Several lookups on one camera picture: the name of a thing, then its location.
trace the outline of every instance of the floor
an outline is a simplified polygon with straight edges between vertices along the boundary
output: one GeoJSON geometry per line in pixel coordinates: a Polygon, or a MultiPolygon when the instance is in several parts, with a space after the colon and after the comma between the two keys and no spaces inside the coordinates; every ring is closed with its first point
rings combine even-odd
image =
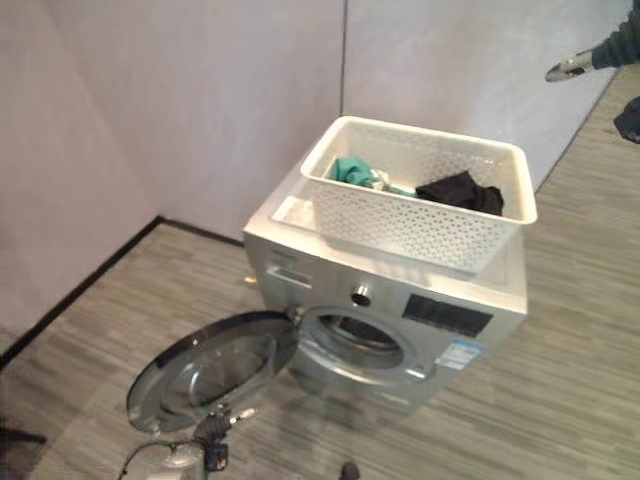
{"type": "MultiPolygon", "coordinates": [[[[622,71],[537,195],[527,230],[530,315],[501,347],[409,418],[325,401],[278,377],[232,433],[219,478],[640,478],[640,147],[611,119],[638,94],[622,71]]],[[[36,479],[111,479],[147,439],[124,400],[169,343],[261,307],[240,248],[160,226],[2,375],[3,416],[46,435],[7,461],[36,479]]],[[[128,478],[140,478],[140,457],[128,478]]]]}

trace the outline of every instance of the perforated basket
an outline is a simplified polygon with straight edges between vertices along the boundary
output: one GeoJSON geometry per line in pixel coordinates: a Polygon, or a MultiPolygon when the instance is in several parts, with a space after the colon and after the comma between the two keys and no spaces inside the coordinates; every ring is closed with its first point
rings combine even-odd
{"type": "Polygon", "coordinates": [[[524,152],[513,145],[423,128],[338,118],[301,172],[315,183],[319,233],[447,267],[478,272],[537,213],[524,152]],[[468,170],[504,198],[503,216],[410,198],[325,178],[336,158],[357,156],[400,187],[468,170]]]}

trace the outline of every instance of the front-loading washer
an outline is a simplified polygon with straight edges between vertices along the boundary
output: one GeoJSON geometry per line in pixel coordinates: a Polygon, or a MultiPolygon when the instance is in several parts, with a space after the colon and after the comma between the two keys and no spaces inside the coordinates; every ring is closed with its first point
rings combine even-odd
{"type": "Polygon", "coordinates": [[[127,397],[133,426],[170,432],[239,409],[289,366],[336,395],[412,410],[526,315],[522,238],[480,274],[324,238],[292,171],[245,227],[268,311],[216,321],[161,353],[127,397]]]}

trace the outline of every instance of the white wall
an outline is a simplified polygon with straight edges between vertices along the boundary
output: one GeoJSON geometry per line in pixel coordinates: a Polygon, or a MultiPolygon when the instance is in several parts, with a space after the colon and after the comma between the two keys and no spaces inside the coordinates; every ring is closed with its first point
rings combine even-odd
{"type": "Polygon", "coordinates": [[[339,113],[342,0],[45,5],[170,218],[240,238],[339,113]]]}
{"type": "Polygon", "coordinates": [[[0,352],[156,214],[38,1],[0,2],[0,352]]]}
{"type": "Polygon", "coordinates": [[[351,0],[345,111],[514,143],[549,173],[611,71],[546,84],[604,40],[622,0],[351,0]]]}

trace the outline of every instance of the open door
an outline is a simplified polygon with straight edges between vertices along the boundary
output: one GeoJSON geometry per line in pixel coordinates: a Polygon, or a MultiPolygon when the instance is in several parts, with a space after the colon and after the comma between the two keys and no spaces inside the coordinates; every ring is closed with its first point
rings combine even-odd
{"type": "Polygon", "coordinates": [[[178,340],[140,373],[127,395],[129,421],[145,432],[197,425],[219,404],[251,406],[295,353],[296,327],[278,312],[249,312],[178,340]]]}

